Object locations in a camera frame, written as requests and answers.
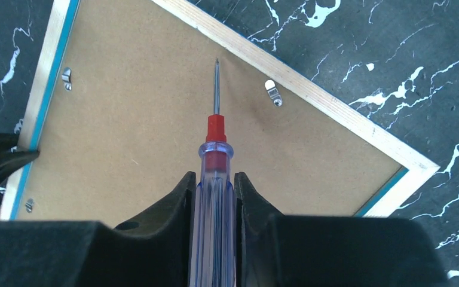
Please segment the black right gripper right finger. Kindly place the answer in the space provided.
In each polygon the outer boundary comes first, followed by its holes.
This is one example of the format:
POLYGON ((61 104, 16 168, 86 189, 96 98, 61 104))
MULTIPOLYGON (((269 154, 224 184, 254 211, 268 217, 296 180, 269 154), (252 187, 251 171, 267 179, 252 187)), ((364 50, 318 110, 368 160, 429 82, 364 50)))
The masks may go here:
POLYGON ((238 195, 238 286, 448 286, 421 225, 400 218, 285 215, 248 176, 238 195))

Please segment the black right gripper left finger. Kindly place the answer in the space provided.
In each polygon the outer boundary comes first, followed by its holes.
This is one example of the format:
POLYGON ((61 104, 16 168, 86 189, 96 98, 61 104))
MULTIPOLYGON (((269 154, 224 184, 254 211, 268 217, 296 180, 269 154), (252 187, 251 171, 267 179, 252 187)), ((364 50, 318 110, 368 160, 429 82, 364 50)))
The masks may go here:
POLYGON ((166 196, 111 228, 99 221, 0 221, 0 286, 187 286, 187 172, 166 196))

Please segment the blue red screwdriver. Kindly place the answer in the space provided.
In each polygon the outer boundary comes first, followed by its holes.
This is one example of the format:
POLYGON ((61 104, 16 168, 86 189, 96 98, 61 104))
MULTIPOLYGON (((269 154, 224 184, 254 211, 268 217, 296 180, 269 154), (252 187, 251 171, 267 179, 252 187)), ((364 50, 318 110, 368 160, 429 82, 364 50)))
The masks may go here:
POLYGON ((235 286, 236 194, 232 187, 231 159, 225 119, 220 113, 219 63, 215 63, 213 113, 207 136, 199 147, 200 181, 192 195, 189 286, 235 286))

